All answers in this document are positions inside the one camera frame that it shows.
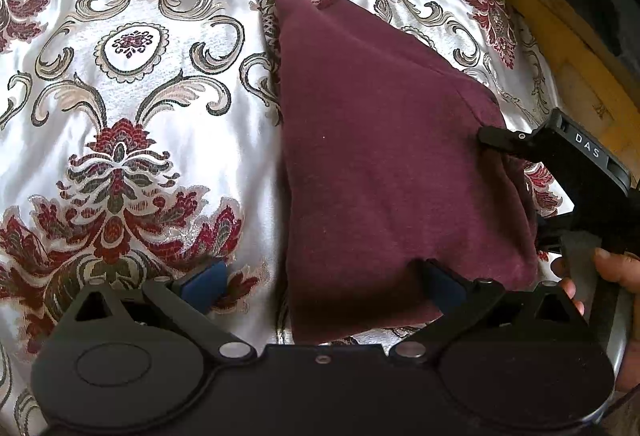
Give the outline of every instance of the gray handle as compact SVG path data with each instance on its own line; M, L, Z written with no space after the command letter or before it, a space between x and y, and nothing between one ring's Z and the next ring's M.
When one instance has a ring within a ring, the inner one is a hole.
M618 376L626 343L631 335L633 297L596 272L593 250L602 239L586 231L571 231L561 238L561 251L575 282L575 299L584 303L584 319L609 356Z

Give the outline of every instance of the floral fabric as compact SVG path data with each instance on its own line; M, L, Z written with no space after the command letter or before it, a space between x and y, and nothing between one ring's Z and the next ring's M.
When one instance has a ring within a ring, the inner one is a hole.
M504 0L351 1L487 85L512 129L559 104ZM279 63L273 0L0 0L4 432L44 429L31 363L93 279L129 289L224 257L228 288L210 318L258 349L291 342L277 281L289 209ZM393 97L380 102L389 112ZM551 215L557 183L543 167L527 174ZM414 329L335 343L388 347Z

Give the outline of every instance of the fingernail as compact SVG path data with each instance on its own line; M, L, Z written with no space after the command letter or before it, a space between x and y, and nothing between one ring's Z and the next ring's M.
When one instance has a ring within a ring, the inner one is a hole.
M596 248L596 256L600 257L601 259L609 259L609 257L611 257L611 254L603 248Z

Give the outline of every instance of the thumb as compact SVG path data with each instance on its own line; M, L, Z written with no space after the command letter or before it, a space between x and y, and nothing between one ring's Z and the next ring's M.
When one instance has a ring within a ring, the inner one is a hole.
M605 281L617 282L631 293L640 293L640 260L628 253L619 255L596 248L593 262Z

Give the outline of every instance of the folded cloth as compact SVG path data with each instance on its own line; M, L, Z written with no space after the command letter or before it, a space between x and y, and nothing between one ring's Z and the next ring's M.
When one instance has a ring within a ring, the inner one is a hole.
M294 340L431 321L415 258L525 289L535 211L488 88L348 0L276 0Z

